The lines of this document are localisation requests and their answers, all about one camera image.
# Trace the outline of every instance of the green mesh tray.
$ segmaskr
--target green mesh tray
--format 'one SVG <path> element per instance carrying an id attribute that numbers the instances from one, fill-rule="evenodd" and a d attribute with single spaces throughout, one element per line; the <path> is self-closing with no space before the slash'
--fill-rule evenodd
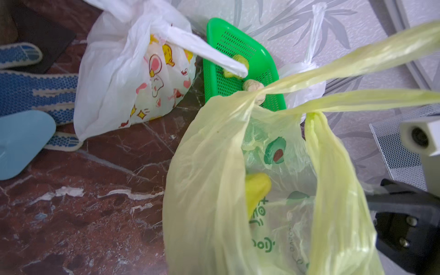
<path id="1" fill-rule="evenodd" d="M 204 59 L 206 102 L 216 95 L 228 96 L 243 90 L 243 82 L 248 79 L 257 80 L 264 86 L 279 79 L 275 63 L 268 51 L 260 43 L 228 22 L 219 18 L 210 19 L 206 36 L 208 44 L 220 52 L 230 57 L 242 55 L 249 61 L 248 76 L 239 80 L 235 77 L 225 78 L 222 67 Z M 286 108 L 284 96 L 282 94 L 266 95 L 262 107 L 272 111 L 284 110 Z"/>

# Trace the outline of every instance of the blue slipper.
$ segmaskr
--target blue slipper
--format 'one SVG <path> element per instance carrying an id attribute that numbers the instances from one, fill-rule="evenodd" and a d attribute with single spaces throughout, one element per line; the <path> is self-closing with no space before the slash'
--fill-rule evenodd
<path id="1" fill-rule="evenodd" d="M 42 58 L 43 53 L 31 43 L 0 46 L 0 69 L 37 64 Z"/>
<path id="2" fill-rule="evenodd" d="M 57 125 L 73 122 L 78 74 L 0 70 L 0 116 L 26 110 L 50 114 Z"/>
<path id="3" fill-rule="evenodd" d="M 80 149 L 82 144 L 83 143 L 75 134 L 55 132 L 44 148 L 49 150 L 72 152 Z"/>

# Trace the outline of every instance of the light blue object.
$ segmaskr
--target light blue object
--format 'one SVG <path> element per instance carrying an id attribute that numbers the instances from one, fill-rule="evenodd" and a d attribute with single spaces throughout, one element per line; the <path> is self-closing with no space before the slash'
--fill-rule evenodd
<path id="1" fill-rule="evenodd" d="M 18 175 L 55 133 L 47 113 L 29 110 L 0 117 L 0 180 Z"/>
<path id="2" fill-rule="evenodd" d="M 42 58 L 41 50 L 31 43 L 0 46 L 0 69 L 37 64 Z"/>

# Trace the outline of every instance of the marble floor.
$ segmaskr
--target marble floor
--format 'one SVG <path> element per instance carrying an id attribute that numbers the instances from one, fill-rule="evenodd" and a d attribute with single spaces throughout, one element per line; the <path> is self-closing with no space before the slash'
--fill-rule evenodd
<path id="1" fill-rule="evenodd" d="M 77 33 L 48 73 L 78 73 L 100 10 L 81 0 L 25 4 Z M 89 138 L 76 152 L 43 149 L 17 177 L 0 181 L 0 274 L 167 273 L 162 200 L 171 158 L 205 102 L 201 59 L 197 70 L 165 117 Z M 73 133 L 73 124 L 57 131 Z M 61 187 L 84 194 L 36 201 Z"/>

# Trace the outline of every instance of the bag handle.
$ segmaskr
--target bag handle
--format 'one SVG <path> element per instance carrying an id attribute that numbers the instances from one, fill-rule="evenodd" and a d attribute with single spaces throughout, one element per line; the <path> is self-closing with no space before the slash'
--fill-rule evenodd
<path id="1" fill-rule="evenodd" d="M 319 33 L 321 32 L 321 26 L 324 21 L 324 15 L 326 13 L 327 3 L 319 2 L 312 6 L 313 11 L 313 25 L 310 31 L 310 39 L 308 41 L 307 51 L 304 57 L 304 63 L 311 64 L 313 55 L 315 54 L 316 45 L 319 39 Z"/>
<path id="2" fill-rule="evenodd" d="M 314 112 L 378 111 L 440 103 L 440 93 L 417 89 L 374 89 L 348 91 L 307 101 L 290 114 Z"/>
<path id="3" fill-rule="evenodd" d="M 220 67 L 227 69 L 239 77 L 245 78 L 248 75 L 246 66 L 214 49 L 195 34 L 189 33 L 174 26 L 170 26 L 168 29 L 167 41 L 189 50 L 203 57 L 204 59 L 207 59 Z"/>
<path id="4" fill-rule="evenodd" d="M 439 48 L 440 21 L 433 21 L 358 48 L 323 67 L 285 77 L 258 90 L 258 93 L 291 93 L 332 78 L 378 72 L 418 59 Z"/>

